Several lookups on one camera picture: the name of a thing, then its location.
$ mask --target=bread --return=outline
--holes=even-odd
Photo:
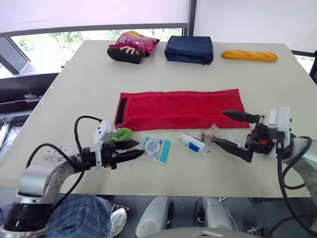
[[[278,57],[276,54],[271,52],[257,52],[257,51],[239,51],[229,50],[222,53],[222,57],[225,59],[232,60],[257,60],[274,62],[277,61]]]

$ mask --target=red towel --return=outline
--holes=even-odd
[[[250,128],[221,112],[244,112],[239,90],[219,92],[146,92],[121,93],[116,127],[132,131],[155,129]]]

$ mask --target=clear packaging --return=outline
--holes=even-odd
[[[214,137],[228,140],[232,143],[237,144],[238,147],[243,148],[243,146],[240,144],[239,140],[236,137],[234,137],[231,134],[223,135],[223,133],[219,130],[219,128],[215,124],[212,125],[209,132],[202,133],[202,141],[207,144],[212,144],[213,143],[212,138]]]
[[[142,157],[165,164],[169,154],[170,143],[170,140],[160,140],[146,136],[140,144],[140,149],[145,151]]]

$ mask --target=jeans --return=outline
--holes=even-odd
[[[59,195],[55,203],[62,198]],[[0,226],[11,205],[0,207]],[[71,194],[52,213],[47,223],[47,238],[106,238],[111,228],[111,213],[94,195]]]

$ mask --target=blue bag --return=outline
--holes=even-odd
[[[209,36],[171,36],[164,52],[168,61],[210,64],[213,60]]]

